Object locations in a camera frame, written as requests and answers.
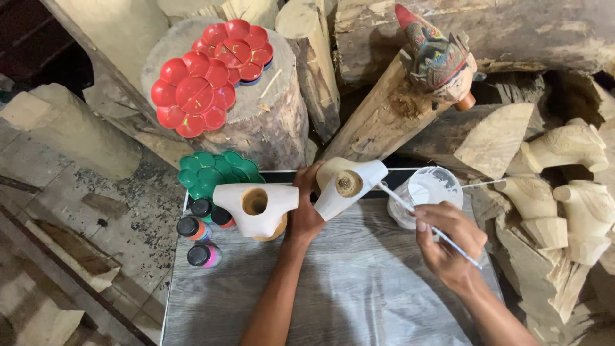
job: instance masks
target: human hand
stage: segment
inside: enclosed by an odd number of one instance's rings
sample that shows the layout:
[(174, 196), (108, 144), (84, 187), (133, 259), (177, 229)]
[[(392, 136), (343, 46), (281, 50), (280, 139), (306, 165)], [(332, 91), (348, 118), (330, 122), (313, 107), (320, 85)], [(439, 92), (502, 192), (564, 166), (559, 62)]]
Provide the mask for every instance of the human hand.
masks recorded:
[(433, 239), (433, 225), (451, 238), (471, 258), (477, 260), (487, 241), (487, 234), (478, 229), (464, 213), (448, 201), (423, 204), (415, 208), (416, 242), (421, 248), (427, 268), (456, 293), (468, 289), (472, 280), (480, 280), (476, 268), (444, 239)]
[(299, 206), (290, 212), (289, 228), (285, 241), (299, 242), (304, 245), (316, 238), (325, 225), (325, 221), (314, 209), (309, 195), (316, 180), (316, 172), (325, 161), (318, 161), (309, 167), (297, 171), (293, 186), (299, 188)]

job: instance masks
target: green paint palette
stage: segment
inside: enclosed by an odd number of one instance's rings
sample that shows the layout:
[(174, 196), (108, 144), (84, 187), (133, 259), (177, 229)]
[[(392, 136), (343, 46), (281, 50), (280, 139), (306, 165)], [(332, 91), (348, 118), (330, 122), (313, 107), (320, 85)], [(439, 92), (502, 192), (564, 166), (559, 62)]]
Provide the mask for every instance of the green paint palette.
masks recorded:
[(213, 196), (216, 186), (232, 183), (265, 183), (258, 172), (258, 165), (232, 150), (222, 154), (195, 151), (180, 160), (180, 183), (194, 199)]

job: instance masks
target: paint bottle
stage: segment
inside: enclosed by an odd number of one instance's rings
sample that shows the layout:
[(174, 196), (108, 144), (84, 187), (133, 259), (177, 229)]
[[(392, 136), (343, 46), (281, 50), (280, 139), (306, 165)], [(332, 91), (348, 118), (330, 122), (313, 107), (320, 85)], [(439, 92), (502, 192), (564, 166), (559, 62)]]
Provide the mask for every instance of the paint bottle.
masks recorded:
[(222, 260), (222, 251), (214, 245), (196, 244), (188, 251), (188, 263), (195, 267), (212, 268)]
[(231, 213), (222, 207), (214, 207), (212, 210), (212, 221), (220, 226), (220, 228), (229, 228), (235, 226), (235, 220)]
[(205, 223), (213, 223), (212, 221), (213, 203), (207, 198), (195, 199), (190, 205), (190, 211), (192, 214)]
[(207, 241), (212, 237), (212, 228), (202, 220), (183, 217), (177, 223), (177, 233), (193, 241)]

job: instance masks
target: table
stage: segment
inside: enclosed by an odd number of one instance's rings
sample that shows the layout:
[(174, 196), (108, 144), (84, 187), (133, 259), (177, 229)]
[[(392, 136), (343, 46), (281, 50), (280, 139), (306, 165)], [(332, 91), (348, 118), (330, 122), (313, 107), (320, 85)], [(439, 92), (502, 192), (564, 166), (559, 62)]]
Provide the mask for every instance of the table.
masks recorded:
[[(384, 198), (361, 199), (323, 229), (301, 270), (288, 346), (480, 345), (461, 301), (423, 264), (414, 234), (397, 226)], [(237, 345), (276, 262), (270, 243), (214, 230), (219, 266), (186, 261), (177, 244), (163, 346)], [(479, 262), (501, 299), (488, 256)]]

